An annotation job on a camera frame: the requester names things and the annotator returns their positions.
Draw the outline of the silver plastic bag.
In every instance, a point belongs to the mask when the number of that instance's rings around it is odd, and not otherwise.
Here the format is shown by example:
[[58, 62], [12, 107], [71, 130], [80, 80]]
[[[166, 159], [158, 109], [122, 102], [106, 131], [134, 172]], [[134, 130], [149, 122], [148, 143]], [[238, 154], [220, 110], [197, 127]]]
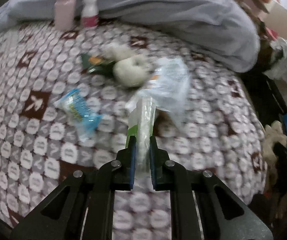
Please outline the silver plastic bag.
[[156, 109], [165, 112], [174, 125], [181, 129], [190, 87], [190, 72], [183, 59], [162, 57], [157, 59], [151, 78], [135, 95], [151, 98]]

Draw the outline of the cream plush toy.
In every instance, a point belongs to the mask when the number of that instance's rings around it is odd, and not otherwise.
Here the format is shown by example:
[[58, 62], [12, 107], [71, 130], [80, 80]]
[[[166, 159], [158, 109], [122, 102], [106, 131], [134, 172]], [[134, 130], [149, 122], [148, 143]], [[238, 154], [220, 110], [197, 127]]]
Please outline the cream plush toy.
[[124, 87], [140, 87], [148, 79], [150, 71], [148, 58], [138, 54], [130, 46], [112, 43], [106, 45], [102, 52], [105, 59], [115, 62], [113, 76]]

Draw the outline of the white patterned cloth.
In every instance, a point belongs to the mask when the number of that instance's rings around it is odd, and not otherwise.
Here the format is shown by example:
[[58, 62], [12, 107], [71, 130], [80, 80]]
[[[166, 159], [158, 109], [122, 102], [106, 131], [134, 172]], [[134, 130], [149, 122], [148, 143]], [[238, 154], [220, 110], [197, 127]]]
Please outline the white patterned cloth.
[[278, 37], [270, 42], [270, 47], [270, 67], [263, 74], [271, 80], [282, 80], [287, 84], [287, 40]]

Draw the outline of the dark green snack wrapper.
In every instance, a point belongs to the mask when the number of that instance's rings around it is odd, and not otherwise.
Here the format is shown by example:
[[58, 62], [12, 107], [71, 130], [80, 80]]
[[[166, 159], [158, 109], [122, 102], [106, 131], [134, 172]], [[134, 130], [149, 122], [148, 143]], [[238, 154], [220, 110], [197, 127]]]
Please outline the dark green snack wrapper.
[[88, 54], [81, 55], [83, 71], [88, 74], [98, 74], [104, 76], [112, 76], [115, 61], [105, 59], [99, 56], [90, 56]]

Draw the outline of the grey blue blanket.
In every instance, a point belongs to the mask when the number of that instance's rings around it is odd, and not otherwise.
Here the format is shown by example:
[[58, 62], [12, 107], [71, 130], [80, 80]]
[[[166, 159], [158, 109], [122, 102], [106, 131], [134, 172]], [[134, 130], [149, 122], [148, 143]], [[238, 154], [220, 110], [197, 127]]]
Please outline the grey blue blanket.
[[[234, 0], [98, 0], [98, 9], [101, 18], [171, 34], [238, 73], [257, 61], [256, 27]], [[82, 0], [77, 0], [76, 11], [81, 10]]]

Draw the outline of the white bottle red label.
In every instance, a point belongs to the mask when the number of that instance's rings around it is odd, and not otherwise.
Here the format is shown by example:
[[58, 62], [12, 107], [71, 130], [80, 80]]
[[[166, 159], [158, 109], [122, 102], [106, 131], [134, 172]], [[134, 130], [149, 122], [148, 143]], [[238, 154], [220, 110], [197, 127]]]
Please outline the white bottle red label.
[[83, 0], [81, 24], [84, 28], [94, 28], [99, 22], [98, 0]]

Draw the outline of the blue white candy wrapper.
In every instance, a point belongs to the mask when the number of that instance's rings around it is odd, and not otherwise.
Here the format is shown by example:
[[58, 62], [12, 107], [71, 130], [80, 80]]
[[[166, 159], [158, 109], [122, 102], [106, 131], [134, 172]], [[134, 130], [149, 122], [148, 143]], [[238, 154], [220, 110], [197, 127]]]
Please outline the blue white candy wrapper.
[[65, 112], [71, 125], [76, 128], [79, 141], [90, 139], [101, 122], [103, 115], [87, 105], [80, 90], [75, 88], [54, 102], [56, 108]]

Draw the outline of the pink bottle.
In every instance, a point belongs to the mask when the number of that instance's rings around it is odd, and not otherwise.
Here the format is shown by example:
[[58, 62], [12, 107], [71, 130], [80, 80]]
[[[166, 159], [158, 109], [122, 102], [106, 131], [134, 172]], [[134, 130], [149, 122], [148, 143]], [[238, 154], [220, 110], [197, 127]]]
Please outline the pink bottle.
[[74, 27], [76, 0], [56, 0], [54, 24], [60, 31], [69, 31]]

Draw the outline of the green white tissue pack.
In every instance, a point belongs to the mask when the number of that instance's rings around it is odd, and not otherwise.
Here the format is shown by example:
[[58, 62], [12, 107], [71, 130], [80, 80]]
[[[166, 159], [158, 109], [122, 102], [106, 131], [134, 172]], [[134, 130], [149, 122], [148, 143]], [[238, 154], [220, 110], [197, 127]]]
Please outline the green white tissue pack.
[[131, 136], [136, 137], [135, 179], [146, 178], [150, 174], [149, 148], [156, 106], [150, 96], [134, 95], [126, 103], [126, 110], [129, 111], [126, 144]]

